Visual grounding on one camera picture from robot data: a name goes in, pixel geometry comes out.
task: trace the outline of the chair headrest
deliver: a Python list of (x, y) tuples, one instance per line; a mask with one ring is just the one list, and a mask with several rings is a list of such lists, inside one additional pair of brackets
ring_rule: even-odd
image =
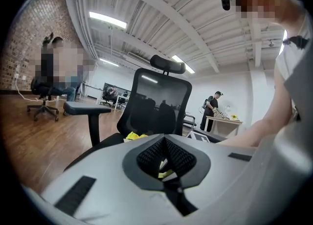
[(175, 74), (184, 74), (186, 71), (186, 65), (185, 63), (177, 63), (174, 61), (169, 61), (166, 59), (163, 59), (162, 57), (158, 55), (154, 55), (150, 59), (151, 66), (158, 68), (160, 70), (175, 73)]

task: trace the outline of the fluorescent light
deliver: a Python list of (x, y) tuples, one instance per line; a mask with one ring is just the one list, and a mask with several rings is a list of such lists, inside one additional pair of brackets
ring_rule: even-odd
[(126, 22), (122, 22), (122, 21), (114, 19), (112, 17), (101, 15), (101, 14), (97, 14), (97, 13), (94, 13), (94, 12), (89, 12), (89, 16), (91, 18), (102, 20), (102, 21), (107, 22), (107, 23), (112, 23), (112, 24), (117, 25), (117, 26), (119, 26), (121, 28), (126, 28), (126, 26), (127, 26)]
[[(185, 62), (183, 62), (182, 59), (179, 58), (177, 55), (172, 56), (172, 58), (173, 58), (176, 62), (178, 62), (178, 63), (185, 63)], [(191, 69), (191, 67), (189, 67), (186, 63), (185, 63), (185, 65), (186, 65), (187, 71), (188, 71), (189, 73), (193, 74), (194, 71)]]
[(149, 77), (147, 77), (147, 76), (142, 75), (141, 77), (142, 77), (142, 78), (145, 78), (145, 79), (147, 79), (147, 80), (149, 80), (149, 81), (151, 81), (151, 82), (157, 83), (156, 80), (151, 79), (151, 78), (149, 78)]
[[(284, 37), (283, 37), (283, 40), (284, 39), (286, 39), (287, 38), (287, 31), (285, 31), (284, 32)], [(280, 48), (280, 51), (279, 51), (279, 54), (278, 55), (280, 55), (281, 54), (281, 52), (283, 52), (283, 50), (284, 50), (284, 45), (282, 44), (282, 46), (281, 46), (281, 48)]]
[(109, 62), (109, 61), (104, 60), (104, 59), (102, 59), (102, 58), (100, 58), (100, 61), (103, 61), (103, 63), (108, 63), (108, 64), (111, 64), (111, 65), (114, 65), (114, 66), (117, 66), (117, 67), (118, 67), (118, 65), (117, 65), (117, 64), (112, 63), (112, 62)]

